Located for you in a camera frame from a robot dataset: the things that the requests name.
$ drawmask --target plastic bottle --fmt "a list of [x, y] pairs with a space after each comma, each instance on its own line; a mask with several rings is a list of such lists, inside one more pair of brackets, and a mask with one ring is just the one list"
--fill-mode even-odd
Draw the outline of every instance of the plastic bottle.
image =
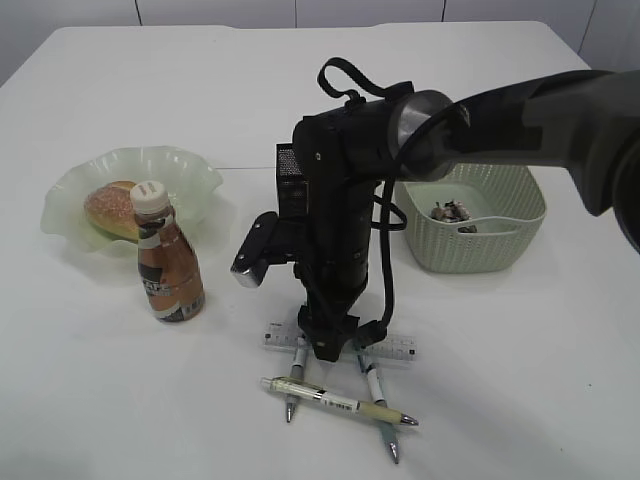
[[155, 317], [165, 322], [192, 318], [204, 305], [200, 269], [166, 188], [151, 180], [138, 183], [131, 203], [140, 228], [138, 271]]

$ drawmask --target ballpoint pen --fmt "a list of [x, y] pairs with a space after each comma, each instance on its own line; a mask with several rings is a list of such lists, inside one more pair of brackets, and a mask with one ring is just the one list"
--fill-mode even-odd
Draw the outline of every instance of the ballpoint pen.
[[[380, 378], [378, 377], [378, 366], [364, 353], [358, 353], [358, 363], [360, 364], [360, 370], [367, 377], [373, 403], [386, 407], [387, 401], [382, 393], [382, 386], [380, 385]], [[382, 436], [382, 441], [389, 449], [391, 459], [397, 465], [400, 463], [400, 450], [398, 448], [398, 437], [395, 428], [393, 428], [393, 425], [389, 422], [383, 422], [382, 420], [376, 420], [376, 424]]]
[[[304, 339], [304, 336], [300, 335], [296, 340], [296, 353], [293, 355], [293, 364], [291, 365], [290, 378], [296, 380], [304, 380], [304, 367], [307, 362], [307, 354], [309, 352], [309, 345]], [[291, 422], [293, 414], [296, 412], [298, 406], [298, 400], [300, 397], [297, 395], [287, 394], [285, 397], [287, 423]]]
[[361, 415], [398, 425], [418, 425], [418, 421], [398, 410], [376, 405], [375, 403], [354, 400], [335, 393], [327, 392], [301, 380], [290, 377], [262, 378], [261, 384], [267, 390], [297, 395], [305, 400], [316, 401], [326, 407], [352, 415]]

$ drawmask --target woven basket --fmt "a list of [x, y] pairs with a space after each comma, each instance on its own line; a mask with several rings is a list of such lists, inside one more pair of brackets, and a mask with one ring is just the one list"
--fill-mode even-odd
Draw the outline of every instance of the woven basket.
[[[437, 182], [396, 185], [407, 214], [406, 237], [418, 262], [438, 273], [493, 272], [526, 250], [546, 214], [542, 192], [527, 167], [460, 164]], [[436, 202], [461, 201], [472, 219], [444, 223], [430, 217]], [[475, 225], [477, 233], [461, 233]]]

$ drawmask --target glass bowl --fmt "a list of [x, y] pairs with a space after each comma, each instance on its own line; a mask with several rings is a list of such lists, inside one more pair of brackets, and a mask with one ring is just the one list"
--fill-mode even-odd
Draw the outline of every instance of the glass bowl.
[[56, 182], [45, 198], [40, 229], [65, 237], [84, 252], [96, 252], [114, 242], [130, 244], [135, 252], [134, 242], [99, 231], [84, 214], [87, 195], [117, 180], [162, 182], [187, 237], [196, 233], [210, 209], [213, 191], [222, 184], [218, 171], [195, 153], [166, 146], [119, 148], [72, 168]]

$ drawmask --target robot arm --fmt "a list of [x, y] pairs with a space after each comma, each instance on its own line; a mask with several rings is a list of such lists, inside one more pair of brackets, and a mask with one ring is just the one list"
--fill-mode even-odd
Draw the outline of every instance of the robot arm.
[[[382, 100], [335, 90], [324, 77], [328, 66]], [[349, 100], [304, 117], [293, 144], [279, 146], [280, 217], [260, 217], [268, 221], [256, 223], [268, 228], [254, 224], [232, 266], [241, 283], [249, 279], [257, 286], [270, 264], [294, 262], [307, 290], [298, 324], [318, 358], [335, 361], [347, 340], [366, 346], [386, 335], [393, 311], [388, 219], [396, 179], [437, 180], [456, 163], [565, 167], [587, 210], [599, 215], [613, 205], [640, 251], [640, 72], [568, 72], [456, 103], [436, 91], [414, 93], [407, 82], [380, 88], [337, 58], [325, 64], [318, 81], [332, 97]], [[359, 325], [348, 311], [366, 287], [374, 190], [381, 181], [385, 313]]]

